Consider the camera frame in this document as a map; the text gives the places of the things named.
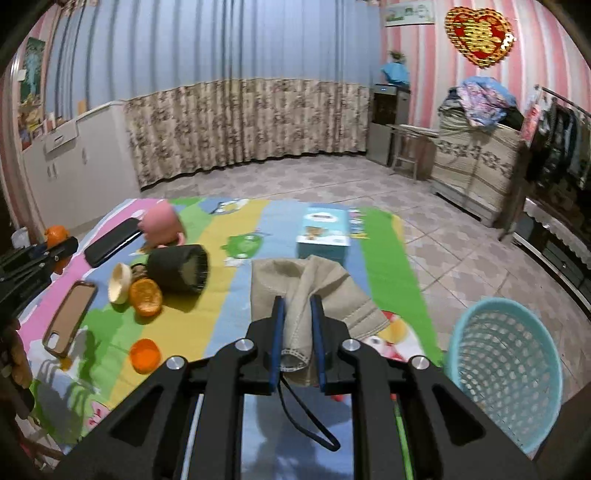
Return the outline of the cream small bowl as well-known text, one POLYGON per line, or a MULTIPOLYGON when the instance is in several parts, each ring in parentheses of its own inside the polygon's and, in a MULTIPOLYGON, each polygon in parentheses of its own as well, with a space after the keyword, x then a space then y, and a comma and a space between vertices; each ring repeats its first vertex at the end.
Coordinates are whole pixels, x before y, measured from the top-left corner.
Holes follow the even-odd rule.
POLYGON ((131 281, 131 268, 124 263, 116 264, 108 282, 109 302, 115 305, 124 304, 128 298, 131 281))

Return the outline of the grey water dispenser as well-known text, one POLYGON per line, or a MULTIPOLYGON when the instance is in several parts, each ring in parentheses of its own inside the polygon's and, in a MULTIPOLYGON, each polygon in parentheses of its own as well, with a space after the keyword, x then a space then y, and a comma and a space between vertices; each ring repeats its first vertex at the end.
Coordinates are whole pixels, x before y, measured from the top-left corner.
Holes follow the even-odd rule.
POLYGON ((370 91, 370 122, 367 139, 367 158, 390 166, 394 126, 407 124, 411 91, 404 86, 375 84, 370 91))

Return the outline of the pink piggy toy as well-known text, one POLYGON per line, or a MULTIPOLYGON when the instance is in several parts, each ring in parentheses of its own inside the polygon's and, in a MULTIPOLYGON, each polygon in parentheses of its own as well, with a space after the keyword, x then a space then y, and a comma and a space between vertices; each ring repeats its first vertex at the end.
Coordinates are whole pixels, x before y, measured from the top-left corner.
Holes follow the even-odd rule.
POLYGON ((180 246, 185 243, 183 224, 167 200, 158 201, 148 209, 138 223, 148 248, 180 246))

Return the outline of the red heart wall decoration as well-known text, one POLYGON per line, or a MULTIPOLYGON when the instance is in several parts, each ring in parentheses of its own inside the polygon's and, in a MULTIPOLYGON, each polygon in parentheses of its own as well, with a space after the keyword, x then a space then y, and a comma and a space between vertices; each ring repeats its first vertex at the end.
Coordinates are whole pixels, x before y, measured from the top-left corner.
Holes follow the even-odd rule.
POLYGON ((455 48, 481 69, 502 61, 516 42, 511 23, 490 8, 454 7, 446 14, 445 29, 455 48))

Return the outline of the teal tissue box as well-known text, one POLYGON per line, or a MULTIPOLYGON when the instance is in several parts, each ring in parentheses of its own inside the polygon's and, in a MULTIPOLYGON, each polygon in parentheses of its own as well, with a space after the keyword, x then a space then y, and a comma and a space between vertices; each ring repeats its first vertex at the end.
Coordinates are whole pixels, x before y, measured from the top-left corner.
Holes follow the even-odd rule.
POLYGON ((350 245, 349 215, 345 210, 325 206, 307 208, 297 234, 298 258, 318 256, 343 266, 350 245))

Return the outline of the orange peel half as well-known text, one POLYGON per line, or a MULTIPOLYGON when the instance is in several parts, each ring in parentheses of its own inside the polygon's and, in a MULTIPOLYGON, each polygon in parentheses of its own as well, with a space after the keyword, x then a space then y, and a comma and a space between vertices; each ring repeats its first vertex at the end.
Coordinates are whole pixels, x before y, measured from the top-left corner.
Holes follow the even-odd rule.
POLYGON ((158 285, 149 278, 134 281, 128 292, 129 302, 135 312, 143 318, 157 315, 163 304, 162 293, 158 285))

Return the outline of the colourful cartoon play mat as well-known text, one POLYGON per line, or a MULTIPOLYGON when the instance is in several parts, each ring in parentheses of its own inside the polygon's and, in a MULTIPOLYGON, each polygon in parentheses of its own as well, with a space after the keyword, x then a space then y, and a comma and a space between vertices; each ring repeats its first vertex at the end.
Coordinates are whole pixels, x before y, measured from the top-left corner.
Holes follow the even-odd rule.
MULTIPOLYGON (((174 202, 186 240, 199 244, 211 260, 198 296, 169 295, 155 317, 139 319, 132 307, 114 306, 107 283, 118 263, 141 263, 140 241, 110 261, 91 268, 74 257, 64 273, 22 314, 20 335, 33 372, 34 420, 63 450, 73 448, 141 381, 129 360, 139 339, 151 339, 163 357, 197 360, 242 337, 250 322, 250 263, 290 258, 308 205, 298 201, 190 198, 174 202), (76 281, 97 293, 68 356, 58 359, 42 344, 43 335, 76 281)), ((379 208, 355 205, 353 239, 346 270, 389 320, 402 318, 408 337, 398 347, 404 357, 424 353, 435 363, 438 346, 420 284, 411 267, 408 236, 401 218, 379 208)), ((349 479, 353 475, 351 403, 301 388, 297 397, 247 397, 242 436, 245 479, 349 479)))

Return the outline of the beige denim cloth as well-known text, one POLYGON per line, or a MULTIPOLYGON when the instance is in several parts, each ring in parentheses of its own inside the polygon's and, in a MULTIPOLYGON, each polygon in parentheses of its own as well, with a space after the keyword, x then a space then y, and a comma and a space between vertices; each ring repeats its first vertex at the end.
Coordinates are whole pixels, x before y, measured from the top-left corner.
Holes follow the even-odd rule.
POLYGON ((376 303, 335 261, 318 256, 253 260, 252 320, 269 317, 277 296, 286 301, 280 370, 287 380, 305 387, 318 383, 312 365, 311 297, 315 295, 321 298, 325 315, 344 322, 355 339, 375 336, 389 325, 376 303))

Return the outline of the teal plastic laundry basket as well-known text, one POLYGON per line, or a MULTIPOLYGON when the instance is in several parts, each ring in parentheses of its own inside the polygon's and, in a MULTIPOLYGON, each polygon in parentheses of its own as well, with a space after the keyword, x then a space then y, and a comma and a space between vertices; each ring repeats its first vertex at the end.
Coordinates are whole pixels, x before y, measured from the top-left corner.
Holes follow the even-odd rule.
POLYGON ((514 300, 486 298, 463 313, 445 372, 527 455, 538 450, 559 416, 560 355, 541 320, 514 300))

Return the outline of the hanging dark clothes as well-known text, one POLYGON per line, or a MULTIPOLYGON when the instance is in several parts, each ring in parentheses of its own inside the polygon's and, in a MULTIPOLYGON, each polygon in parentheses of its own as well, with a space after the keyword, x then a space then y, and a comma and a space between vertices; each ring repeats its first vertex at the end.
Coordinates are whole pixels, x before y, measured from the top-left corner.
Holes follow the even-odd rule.
POLYGON ((526 179, 540 199, 557 208, 581 208, 590 197, 590 116, 555 97, 533 112, 526 179))

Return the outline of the black cylindrical pot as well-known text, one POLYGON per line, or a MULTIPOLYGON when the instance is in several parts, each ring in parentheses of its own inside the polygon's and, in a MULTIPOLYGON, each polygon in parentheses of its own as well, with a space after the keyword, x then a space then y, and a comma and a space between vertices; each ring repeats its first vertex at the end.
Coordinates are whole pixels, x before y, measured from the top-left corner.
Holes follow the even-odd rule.
POLYGON ((152 250, 146 261, 147 276, 163 292, 199 295, 208 273, 207 251, 201 245, 180 245, 152 250))

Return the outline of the cloth covered storage chest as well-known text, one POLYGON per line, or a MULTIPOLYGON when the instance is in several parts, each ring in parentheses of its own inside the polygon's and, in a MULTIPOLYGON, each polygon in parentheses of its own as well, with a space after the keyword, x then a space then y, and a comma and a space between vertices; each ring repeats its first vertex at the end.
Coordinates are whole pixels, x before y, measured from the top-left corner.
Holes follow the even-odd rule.
POLYGON ((464 112, 440 114, 432 191, 494 226, 508 208, 520 134, 503 124, 473 127, 464 112))

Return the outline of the blue and floral curtain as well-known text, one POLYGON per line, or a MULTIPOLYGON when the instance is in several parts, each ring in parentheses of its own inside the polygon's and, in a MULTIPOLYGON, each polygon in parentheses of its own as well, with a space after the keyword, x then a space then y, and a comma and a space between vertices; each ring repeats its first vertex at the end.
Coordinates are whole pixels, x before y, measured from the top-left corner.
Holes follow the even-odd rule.
POLYGON ((46 109, 124 105, 138 184, 366 148, 380 57, 372 1, 69 1, 46 109))

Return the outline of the brown phone case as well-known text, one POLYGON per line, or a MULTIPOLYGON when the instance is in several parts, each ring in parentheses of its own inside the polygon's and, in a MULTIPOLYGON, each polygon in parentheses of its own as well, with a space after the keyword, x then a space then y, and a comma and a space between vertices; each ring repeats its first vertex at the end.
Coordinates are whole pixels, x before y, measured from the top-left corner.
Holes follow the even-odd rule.
POLYGON ((91 282, 76 281, 72 285, 45 331, 42 344, 48 353, 57 358, 68 355, 96 292, 97 286, 91 282))

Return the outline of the low lace covered shelf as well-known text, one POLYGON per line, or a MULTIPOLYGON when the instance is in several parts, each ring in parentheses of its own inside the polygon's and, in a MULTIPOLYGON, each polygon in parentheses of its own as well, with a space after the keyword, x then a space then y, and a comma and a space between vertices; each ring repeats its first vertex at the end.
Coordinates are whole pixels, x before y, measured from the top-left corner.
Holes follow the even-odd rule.
POLYGON ((526 198, 513 241, 542 263, 590 316, 590 249, 542 205, 526 198))

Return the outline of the white low cabinet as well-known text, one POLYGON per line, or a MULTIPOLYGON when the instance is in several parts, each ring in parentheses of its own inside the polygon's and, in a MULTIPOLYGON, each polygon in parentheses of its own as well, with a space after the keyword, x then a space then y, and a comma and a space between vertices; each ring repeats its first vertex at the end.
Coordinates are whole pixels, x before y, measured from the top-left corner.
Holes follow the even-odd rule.
POLYGON ((62 225, 73 232, 140 196, 124 107, 122 101, 96 107, 34 140, 22 154, 42 231, 62 225))

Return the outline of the blue covered water bottle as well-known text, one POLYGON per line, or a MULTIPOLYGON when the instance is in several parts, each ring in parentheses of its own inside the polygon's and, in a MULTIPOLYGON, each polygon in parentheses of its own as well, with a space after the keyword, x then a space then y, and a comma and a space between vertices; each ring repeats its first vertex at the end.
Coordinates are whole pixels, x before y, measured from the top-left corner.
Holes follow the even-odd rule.
POLYGON ((409 88, 411 81, 405 54, 398 50, 391 50, 390 57, 391 59, 381 67, 385 79, 391 85, 409 88))

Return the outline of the pile of folded bedding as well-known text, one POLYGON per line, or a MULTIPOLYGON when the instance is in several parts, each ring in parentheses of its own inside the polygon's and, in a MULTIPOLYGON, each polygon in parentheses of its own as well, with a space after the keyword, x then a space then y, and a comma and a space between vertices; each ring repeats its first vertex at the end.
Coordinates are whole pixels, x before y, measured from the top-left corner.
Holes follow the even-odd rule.
POLYGON ((438 115, 440 126, 446 129, 492 131, 504 125, 520 130, 524 121, 516 97, 495 78, 480 76, 450 88, 438 115))

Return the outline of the framed landscape wall picture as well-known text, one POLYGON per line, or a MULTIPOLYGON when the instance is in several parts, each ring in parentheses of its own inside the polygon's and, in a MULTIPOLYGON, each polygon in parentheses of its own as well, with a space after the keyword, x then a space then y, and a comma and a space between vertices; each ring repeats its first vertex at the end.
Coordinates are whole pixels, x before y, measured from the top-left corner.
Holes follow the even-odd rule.
POLYGON ((432 0, 398 2, 385 7, 385 25, 387 27, 434 23, 435 10, 432 0))

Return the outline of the metal clothes rack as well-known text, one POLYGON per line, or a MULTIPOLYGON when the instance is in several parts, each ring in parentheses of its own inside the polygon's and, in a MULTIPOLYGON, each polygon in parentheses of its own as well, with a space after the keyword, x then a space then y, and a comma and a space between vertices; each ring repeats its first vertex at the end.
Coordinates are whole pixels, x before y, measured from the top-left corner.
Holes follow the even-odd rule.
POLYGON ((553 216, 558 218, 564 223, 567 228, 573 232, 579 239, 581 239, 585 245, 590 244, 590 197, 589 201, 581 208, 573 208, 571 210, 565 210, 557 208, 554 205, 545 202, 535 194, 535 188, 532 183, 526 179, 526 171, 528 167, 529 153, 528 143, 531 141, 534 131, 533 112, 535 109, 536 102, 542 97, 555 96, 562 100, 563 104, 573 105, 583 113, 590 116, 590 112, 577 105, 574 101, 558 94, 557 92, 541 85, 537 85, 534 88, 534 96, 526 111, 525 120, 522 125, 520 132, 520 143, 519 143, 519 159, 518 164, 515 167, 514 174, 512 177, 512 189, 511 197, 508 203, 508 213, 506 218, 502 221, 501 235, 506 236, 512 233, 513 224, 519 212, 524 206, 526 198, 530 198, 535 202, 543 206, 544 209, 549 211, 553 216))

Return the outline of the orange peel piece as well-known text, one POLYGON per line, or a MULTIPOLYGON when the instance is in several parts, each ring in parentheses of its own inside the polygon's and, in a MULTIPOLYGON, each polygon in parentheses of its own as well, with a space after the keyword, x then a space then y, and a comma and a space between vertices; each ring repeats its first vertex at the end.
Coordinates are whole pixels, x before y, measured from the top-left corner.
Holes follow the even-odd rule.
POLYGON ((154 341, 142 338, 134 342, 128 353, 132 368, 138 374, 147 375, 158 368, 161 353, 154 341))

